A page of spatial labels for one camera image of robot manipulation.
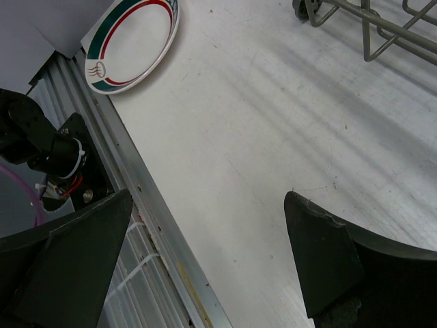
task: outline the bolt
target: bolt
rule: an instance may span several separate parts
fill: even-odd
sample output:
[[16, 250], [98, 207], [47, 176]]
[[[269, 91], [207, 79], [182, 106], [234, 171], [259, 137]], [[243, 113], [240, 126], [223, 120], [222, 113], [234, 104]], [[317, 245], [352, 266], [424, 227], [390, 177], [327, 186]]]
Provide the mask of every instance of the bolt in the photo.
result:
[[93, 200], [93, 191], [91, 189], [88, 189], [83, 193], [83, 202], [88, 204], [92, 200]]

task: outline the pink cable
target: pink cable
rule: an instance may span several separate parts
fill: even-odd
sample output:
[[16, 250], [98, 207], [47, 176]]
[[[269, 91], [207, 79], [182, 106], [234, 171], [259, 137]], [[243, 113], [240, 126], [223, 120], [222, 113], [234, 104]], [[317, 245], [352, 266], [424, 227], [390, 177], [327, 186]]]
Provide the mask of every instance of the pink cable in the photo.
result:
[[10, 170], [8, 167], [0, 164], [0, 172], [3, 172], [9, 176], [13, 181], [15, 181], [21, 188], [23, 188], [29, 195], [33, 207], [35, 208], [36, 223], [38, 226], [44, 224], [44, 210], [42, 209], [40, 200], [37, 195], [33, 192], [33, 189], [14, 171]]

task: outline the plate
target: plate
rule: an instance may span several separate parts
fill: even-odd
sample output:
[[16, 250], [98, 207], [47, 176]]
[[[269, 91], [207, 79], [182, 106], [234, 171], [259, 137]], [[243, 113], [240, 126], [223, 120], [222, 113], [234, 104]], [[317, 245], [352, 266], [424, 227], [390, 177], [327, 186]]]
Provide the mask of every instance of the plate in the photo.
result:
[[130, 89], [159, 64], [179, 25], [178, 0], [123, 0], [89, 46], [85, 76], [99, 94]]

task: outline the rack wheel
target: rack wheel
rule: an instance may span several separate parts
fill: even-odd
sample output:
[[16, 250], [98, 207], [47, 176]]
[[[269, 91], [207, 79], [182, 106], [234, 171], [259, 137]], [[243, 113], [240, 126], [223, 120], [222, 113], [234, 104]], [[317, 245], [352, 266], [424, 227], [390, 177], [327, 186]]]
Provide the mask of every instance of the rack wheel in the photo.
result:
[[[314, 14], [319, 11], [322, 2], [320, 0], [311, 0]], [[305, 5], [305, 0], [293, 0], [294, 13], [298, 20], [306, 22], [308, 20], [308, 11]]]

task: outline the red wire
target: red wire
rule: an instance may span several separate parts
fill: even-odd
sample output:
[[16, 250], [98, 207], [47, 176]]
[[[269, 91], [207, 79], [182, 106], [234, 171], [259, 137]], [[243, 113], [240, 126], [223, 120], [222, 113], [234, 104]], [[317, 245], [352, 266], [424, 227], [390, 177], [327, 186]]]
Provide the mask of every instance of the red wire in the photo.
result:
[[77, 184], [74, 187], [72, 187], [69, 191], [66, 191], [65, 193], [63, 193], [61, 195], [61, 197], [65, 197], [67, 195], [70, 195], [74, 190], [76, 190], [81, 185], [82, 181], [83, 181], [83, 177], [81, 177], [79, 179], [79, 181], [77, 182]]
[[71, 184], [73, 185], [76, 182], [76, 180], [77, 180], [77, 175], [74, 177], [74, 180], [73, 182], [71, 182]]

